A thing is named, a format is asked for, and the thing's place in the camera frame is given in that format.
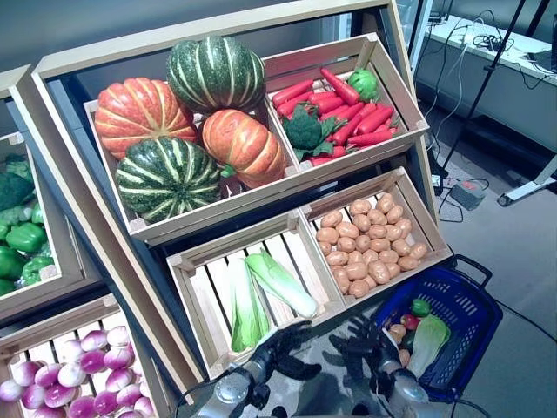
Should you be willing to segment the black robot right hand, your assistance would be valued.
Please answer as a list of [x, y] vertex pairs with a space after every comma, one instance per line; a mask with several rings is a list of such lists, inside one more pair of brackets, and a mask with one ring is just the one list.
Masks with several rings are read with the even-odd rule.
[[329, 342], [337, 350], [349, 374], [361, 378], [363, 364], [366, 362], [372, 374], [392, 374], [402, 368], [399, 351], [379, 328], [375, 318], [363, 314], [348, 320], [348, 334], [331, 334]]

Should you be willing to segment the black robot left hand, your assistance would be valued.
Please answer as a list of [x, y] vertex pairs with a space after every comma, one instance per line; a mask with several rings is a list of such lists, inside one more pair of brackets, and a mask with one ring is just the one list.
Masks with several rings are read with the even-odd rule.
[[252, 358], [264, 363], [266, 381], [274, 371], [296, 381], [309, 381], [321, 372], [320, 364], [304, 363], [291, 354], [310, 336], [311, 324], [309, 320], [303, 320], [280, 328], [256, 348]]

